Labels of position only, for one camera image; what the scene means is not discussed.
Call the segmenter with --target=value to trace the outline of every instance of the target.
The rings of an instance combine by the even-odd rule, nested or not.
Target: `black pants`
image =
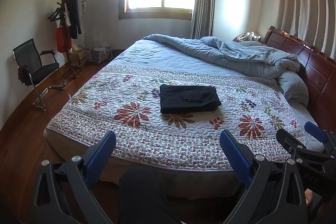
[[[119,181],[120,224],[181,224],[160,192],[154,173],[130,167]]]

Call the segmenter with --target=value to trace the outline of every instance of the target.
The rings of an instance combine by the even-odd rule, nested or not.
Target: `wooden headboard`
[[[336,132],[336,62],[308,42],[273,26],[263,43],[297,55],[301,63],[299,75],[309,91],[308,111],[320,128]]]

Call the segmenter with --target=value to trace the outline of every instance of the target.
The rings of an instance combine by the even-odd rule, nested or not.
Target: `window frame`
[[[156,8],[130,9],[127,0],[119,0],[119,19],[169,18],[191,20],[192,18],[192,10],[164,7],[164,0],[161,0],[161,5],[161,7]]]

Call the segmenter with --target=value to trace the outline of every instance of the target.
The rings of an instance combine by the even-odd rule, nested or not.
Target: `woven basket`
[[[93,62],[95,64],[100,64],[104,62],[106,59],[112,58],[112,51],[110,52],[99,52],[99,51],[93,51],[92,52],[92,58]]]

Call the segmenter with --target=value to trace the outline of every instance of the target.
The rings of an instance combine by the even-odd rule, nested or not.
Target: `pillow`
[[[287,101],[291,99],[296,103],[302,103],[307,108],[309,100],[308,88],[295,72],[286,70],[276,78],[276,81]]]
[[[250,47],[250,46],[265,46],[264,44],[261,44],[257,41],[243,41],[243,42],[238,42],[240,45],[246,46],[246,47]]]

